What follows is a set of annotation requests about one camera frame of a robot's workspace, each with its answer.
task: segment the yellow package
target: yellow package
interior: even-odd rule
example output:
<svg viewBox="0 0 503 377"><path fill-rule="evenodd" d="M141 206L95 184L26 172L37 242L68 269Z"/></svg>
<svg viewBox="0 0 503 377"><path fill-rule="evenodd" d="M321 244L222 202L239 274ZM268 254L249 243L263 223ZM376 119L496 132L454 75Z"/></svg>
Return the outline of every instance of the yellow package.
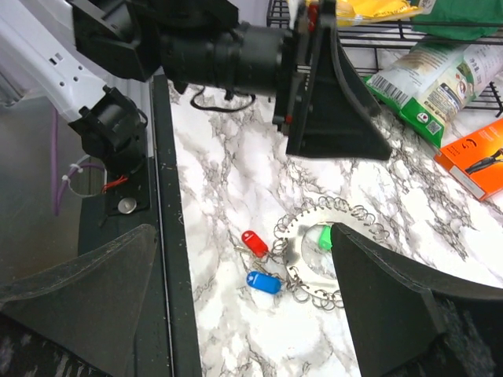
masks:
<svg viewBox="0 0 503 377"><path fill-rule="evenodd" d="M306 4L315 0L306 0ZM423 9L411 6L406 0L339 0L337 25L354 26L400 20L421 14Z"/></svg>

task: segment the blue key tag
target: blue key tag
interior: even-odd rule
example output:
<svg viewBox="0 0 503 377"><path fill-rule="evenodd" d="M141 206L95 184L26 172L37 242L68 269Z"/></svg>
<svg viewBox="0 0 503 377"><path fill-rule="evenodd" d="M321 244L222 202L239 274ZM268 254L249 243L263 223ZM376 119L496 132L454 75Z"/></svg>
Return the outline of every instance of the blue key tag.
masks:
<svg viewBox="0 0 503 377"><path fill-rule="evenodd" d="M250 287L275 295L281 290L281 282L278 278L251 271L246 277L246 282Z"/></svg>

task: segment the chain of rings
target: chain of rings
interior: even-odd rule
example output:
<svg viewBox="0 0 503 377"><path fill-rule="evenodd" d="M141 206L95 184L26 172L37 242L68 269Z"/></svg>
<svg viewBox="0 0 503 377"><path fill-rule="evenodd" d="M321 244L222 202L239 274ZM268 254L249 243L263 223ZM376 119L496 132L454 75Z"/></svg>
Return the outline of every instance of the chain of rings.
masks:
<svg viewBox="0 0 503 377"><path fill-rule="evenodd" d="M376 217L369 213L362 205L351 207L345 199L339 197L321 196L318 198L317 202L312 199L308 199L300 208L295 208L294 214L286 214L278 220L277 224L274 226L275 240L269 253L269 258L273 259L275 262L282 263L283 255L286 251L286 247L288 246L288 240L284 237L285 232L288 231L288 225L295 221L299 216L303 216L303 213L310 213L313 210L324 210L325 208L349 213L357 220L363 221L363 225L369 227L369 232L373 235L373 239L376 242L382 242L390 235L382 224L376 222ZM297 268L295 266L288 268L293 272L292 277L290 274L287 274L287 280L282 280L285 283L286 290L292 293L293 298L297 302L306 303L311 300L311 303L315 307L327 311L334 310L335 308L343 308L340 290L327 292L319 289L317 290L317 293L321 293L324 298L311 296L303 290L303 287L306 287L306 285L300 278Z"/></svg>

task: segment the orange box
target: orange box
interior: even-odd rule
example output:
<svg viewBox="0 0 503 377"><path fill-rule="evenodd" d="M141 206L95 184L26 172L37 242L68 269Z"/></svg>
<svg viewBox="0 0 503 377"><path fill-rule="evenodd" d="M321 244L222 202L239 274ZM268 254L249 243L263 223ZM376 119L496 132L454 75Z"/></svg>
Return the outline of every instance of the orange box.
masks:
<svg viewBox="0 0 503 377"><path fill-rule="evenodd" d="M435 161L478 200L503 189L503 119L440 148Z"/></svg>

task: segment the barcode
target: barcode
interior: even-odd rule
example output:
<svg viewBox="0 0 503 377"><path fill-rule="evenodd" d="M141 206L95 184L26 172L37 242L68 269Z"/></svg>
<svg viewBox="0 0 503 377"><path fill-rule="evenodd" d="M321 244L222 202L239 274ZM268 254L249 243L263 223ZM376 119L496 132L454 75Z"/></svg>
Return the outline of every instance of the barcode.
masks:
<svg viewBox="0 0 503 377"><path fill-rule="evenodd" d="M430 124L426 126L426 129L430 131L432 135L435 135L442 129L442 126L440 126L435 120L432 120Z"/></svg>
<svg viewBox="0 0 503 377"><path fill-rule="evenodd" d="M400 107L403 107L409 100L409 96L403 93L399 88L387 81L383 76L374 76L371 85L380 90L388 98L395 101Z"/></svg>

